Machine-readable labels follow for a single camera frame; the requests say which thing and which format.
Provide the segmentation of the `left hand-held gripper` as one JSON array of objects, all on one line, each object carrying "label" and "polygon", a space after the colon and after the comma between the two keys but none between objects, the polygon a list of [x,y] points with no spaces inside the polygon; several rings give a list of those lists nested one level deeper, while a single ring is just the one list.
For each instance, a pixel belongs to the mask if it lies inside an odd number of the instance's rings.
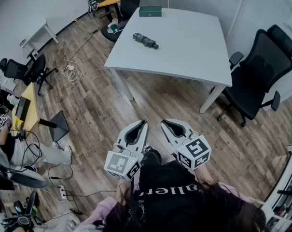
[{"label": "left hand-held gripper", "polygon": [[141,168],[148,132],[149,124],[145,120],[121,130],[113,150],[108,151],[104,170],[119,179],[131,180]]}]

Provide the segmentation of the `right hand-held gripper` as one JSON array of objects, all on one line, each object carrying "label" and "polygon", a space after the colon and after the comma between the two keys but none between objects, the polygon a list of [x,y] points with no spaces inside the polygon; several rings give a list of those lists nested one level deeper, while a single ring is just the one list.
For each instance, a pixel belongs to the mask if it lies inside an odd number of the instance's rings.
[{"label": "right hand-held gripper", "polygon": [[167,141],[173,146],[176,159],[187,169],[195,170],[210,160],[211,147],[203,135],[193,131],[185,121],[164,119],[161,129]]}]

